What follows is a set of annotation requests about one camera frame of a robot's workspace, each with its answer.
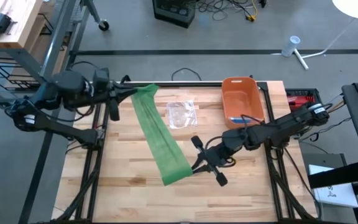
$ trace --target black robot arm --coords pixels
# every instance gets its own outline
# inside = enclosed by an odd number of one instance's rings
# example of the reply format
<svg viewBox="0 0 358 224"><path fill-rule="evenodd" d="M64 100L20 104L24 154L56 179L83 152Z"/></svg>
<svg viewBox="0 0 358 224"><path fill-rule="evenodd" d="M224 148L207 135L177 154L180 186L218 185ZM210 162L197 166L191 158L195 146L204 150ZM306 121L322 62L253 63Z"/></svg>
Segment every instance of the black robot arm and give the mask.
<svg viewBox="0 0 358 224"><path fill-rule="evenodd" d="M234 166L235 160L232 157L243 146L251 151L268 141L272 147L283 148L288 144L290 136L307 126L326 124L328 118L329 115L323 105L307 103L296 111L269 123L261 122L259 125L225 131L221 136L222 142L207 149L203 148L203 143L198 136L195 136L192 141L200 153L192 167L193 173L214 172L219 184L226 185L227 179L217 167ZM199 167L203 161L206 161L207 165Z"/></svg>
<svg viewBox="0 0 358 224"><path fill-rule="evenodd" d="M90 115L98 103L106 103L110 119L118 121L118 104L136 91L136 88L125 84L111 82L107 69L95 71L92 82L78 72L64 71L54 75L52 81L43 83L33 96L16 100L5 112L22 131L44 130L91 146L98 143L97 130L80 130L58 123L57 118L42 110L55 110L63 105L69 111L78 111L78 108L89 106L89 110L82 114L84 117Z"/></svg>

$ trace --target plastic bag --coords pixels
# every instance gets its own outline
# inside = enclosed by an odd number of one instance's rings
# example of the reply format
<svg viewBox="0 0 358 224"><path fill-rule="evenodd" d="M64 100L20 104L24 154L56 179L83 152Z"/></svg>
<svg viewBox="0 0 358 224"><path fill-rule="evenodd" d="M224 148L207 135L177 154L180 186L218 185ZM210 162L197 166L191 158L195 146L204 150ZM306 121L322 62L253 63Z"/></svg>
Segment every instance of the plastic bag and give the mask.
<svg viewBox="0 0 358 224"><path fill-rule="evenodd" d="M172 129L197 126L196 110L193 100L167 103L169 127Z"/></svg>

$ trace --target green resistance band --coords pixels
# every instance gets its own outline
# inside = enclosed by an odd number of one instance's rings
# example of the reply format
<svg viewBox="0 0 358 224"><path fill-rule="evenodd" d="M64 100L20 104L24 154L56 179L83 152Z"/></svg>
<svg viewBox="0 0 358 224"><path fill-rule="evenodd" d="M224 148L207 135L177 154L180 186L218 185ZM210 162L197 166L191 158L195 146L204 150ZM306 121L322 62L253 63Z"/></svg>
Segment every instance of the green resistance band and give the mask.
<svg viewBox="0 0 358 224"><path fill-rule="evenodd" d="M166 186L193 175L193 171L155 107L154 94L157 90L157 85L139 88L132 95L132 103Z"/></svg>

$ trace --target orange plastic bin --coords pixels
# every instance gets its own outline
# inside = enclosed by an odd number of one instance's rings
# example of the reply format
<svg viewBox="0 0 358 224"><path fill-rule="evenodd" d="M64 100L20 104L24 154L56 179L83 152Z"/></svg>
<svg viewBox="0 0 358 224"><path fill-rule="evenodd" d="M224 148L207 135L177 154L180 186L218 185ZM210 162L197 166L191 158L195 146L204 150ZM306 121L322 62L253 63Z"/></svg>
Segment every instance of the orange plastic bin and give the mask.
<svg viewBox="0 0 358 224"><path fill-rule="evenodd" d="M249 77L233 77L222 83L223 110L226 126L230 129L244 127L241 115L248 115L259 121L264 120L262 102L255 80ZM247 125L258 122L246 119Z"/></svg>

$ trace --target wooden table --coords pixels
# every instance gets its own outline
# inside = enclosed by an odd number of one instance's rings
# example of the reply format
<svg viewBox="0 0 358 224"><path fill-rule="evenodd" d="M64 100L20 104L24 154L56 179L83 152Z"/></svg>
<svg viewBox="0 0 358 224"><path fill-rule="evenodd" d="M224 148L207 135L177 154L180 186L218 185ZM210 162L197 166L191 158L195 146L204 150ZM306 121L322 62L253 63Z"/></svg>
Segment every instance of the wooden table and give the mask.
<svg viewBox="0 0 358 224"><path fill-rule="evenodd" d="M0 0L0 13L8 15L17 22L12 26L10 35L0 35L0 48L24 48L41 5L42 0Z"/></svg>
<svg viewBox="0 0 358 224"><path fill-rule="evenodd" d="M290 112L282 82L267 82L273 112L279 118ZM263 92L260 99L265 110ZM166 104L193 100L197 127L170 129L192 165L198 150L190 138L198 135L204 143L227 130L219 87L161 88L155 102L165 124L169 124ZM164 187L157 165L139 126L130 99L120 105L121 120L109 122L96 199L94 222L274 222L277 220L264 149L239 151L237 165L221 169L229 183L220 187L215 176L196 174ZM91 127L88 117L75 127ZM288 151L307 181L303 158L297 141L290 141ZM80 189L86 151L68 153L62 172L53 218L69 206ZM301 183L295 168L284 156L290 189L312 215L313 199ZM285 201L281 195L283 212Z"/></svg>

